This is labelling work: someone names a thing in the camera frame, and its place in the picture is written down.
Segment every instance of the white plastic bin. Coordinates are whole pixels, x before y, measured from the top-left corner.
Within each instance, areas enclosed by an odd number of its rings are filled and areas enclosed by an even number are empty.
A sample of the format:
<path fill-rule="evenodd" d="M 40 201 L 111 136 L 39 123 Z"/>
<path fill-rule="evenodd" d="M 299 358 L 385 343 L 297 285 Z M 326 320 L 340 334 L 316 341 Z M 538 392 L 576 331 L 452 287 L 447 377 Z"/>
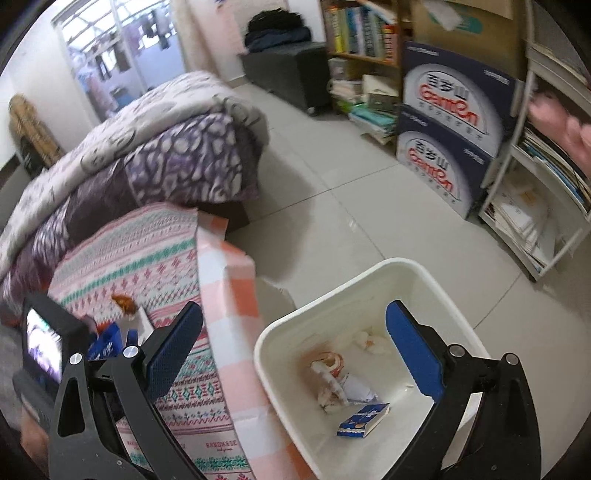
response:
<path fill-rule="evenodd" d="M 328 415 L 316 403 L 301 375 L 301 357 L 337 336 L 372 330 L 389 338 L 387 305 L 400 299 L 422 325 L 435 328 L 447 343 L 489 358 L 482 342 L 435 279 L 418 263 L 391 258 L 323 297 L 269 325 L 255 347 L 255 366 L 285 429 L 320 480 L 381 480 L 402 455 L 433 401 L 418 390 L 398 350 L 375 356 L 355 345 L 339 351 L 345 369 L 367 380 L 390 413 L 364 439 L 337 437 L 339 424 L 358 411 L 346 407 Z M 477 412 L 472 395 L 461 426 Z"/>

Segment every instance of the tile floor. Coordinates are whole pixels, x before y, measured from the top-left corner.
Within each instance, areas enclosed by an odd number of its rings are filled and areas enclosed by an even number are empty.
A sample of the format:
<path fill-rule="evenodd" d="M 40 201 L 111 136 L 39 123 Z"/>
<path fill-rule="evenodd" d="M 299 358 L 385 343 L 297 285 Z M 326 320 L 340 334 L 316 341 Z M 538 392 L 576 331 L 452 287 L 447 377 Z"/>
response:
<path fill-rule="evenodd" d="M 486 227 L 461 220 L 344 117 L 309 118 L 252 85 L 236 91 L 268 115 L 271 144 L 261 159 L 261 198 L 246 206 L 252 223 L 229 240 L 298 307 L 384 258 L 423 264 L 493 358 L 521 358 L 546 473 L 591 406 L 591 240 L 532 284 Z"/>

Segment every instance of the cardboard box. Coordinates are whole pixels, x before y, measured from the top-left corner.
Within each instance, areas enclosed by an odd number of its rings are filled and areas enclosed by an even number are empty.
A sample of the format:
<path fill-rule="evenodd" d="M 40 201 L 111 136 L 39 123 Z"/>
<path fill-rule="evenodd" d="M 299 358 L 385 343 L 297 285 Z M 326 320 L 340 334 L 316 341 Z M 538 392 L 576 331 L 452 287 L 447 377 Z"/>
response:
<path fill-rule="evenodd" d="M 449 3 L 463 22 L 446 31 L 420 1 L 412 5 L 414 39 L 481 61 L 516 79 L 525 79 L 525 15 L 522 2 L 514 0 L 512 20 L 479 8 Z"/>
<path fill-rule="evenodd" d="M 492 162 L 457 133 L 406 105 L 400 116 L 397 157 L 462 218 L 483 195 L 480 185 Z"/>
<path fill-rule="evenodd" d="M 404 44 L 404 103 L 496 157 L 515 129 L 521 82 L 447 50 Z"/>
<path fill-rule="evenodd" d="M 467 7 L 480 8 L 509 20 L 513 20 L 515 15 L 515 1 L 523 2 L 524 0 L 447 0 L 447 2 Z"/>

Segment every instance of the black storage box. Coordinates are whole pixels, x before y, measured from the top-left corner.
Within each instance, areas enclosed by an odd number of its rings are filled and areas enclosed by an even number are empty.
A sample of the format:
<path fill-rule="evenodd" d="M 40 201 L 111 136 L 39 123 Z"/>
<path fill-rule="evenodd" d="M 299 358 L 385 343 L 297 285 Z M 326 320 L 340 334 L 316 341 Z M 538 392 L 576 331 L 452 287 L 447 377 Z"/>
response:
<path fill-rule="evenodd" d="M 301 42 L 241 55 L 246 78 L 302 110 L 331 103 L 324 43 Z"/>

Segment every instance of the white floral blanket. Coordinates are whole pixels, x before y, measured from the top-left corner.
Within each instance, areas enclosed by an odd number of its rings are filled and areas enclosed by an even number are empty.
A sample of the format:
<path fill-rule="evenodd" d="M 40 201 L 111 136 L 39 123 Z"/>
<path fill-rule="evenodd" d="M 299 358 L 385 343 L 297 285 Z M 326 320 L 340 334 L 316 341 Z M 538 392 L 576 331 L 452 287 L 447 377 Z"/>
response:
<path fill-rule="evenodd" d="M 27 239 L 78 185 L 171 126 L 218 112 L 230 114 L 248 126 L 262 145 L 268 144 L 265 115 L 207 72 L 186 73 L 164 83 L 94 128 L 23 192 L 0 235 L 0 280 Z"/>

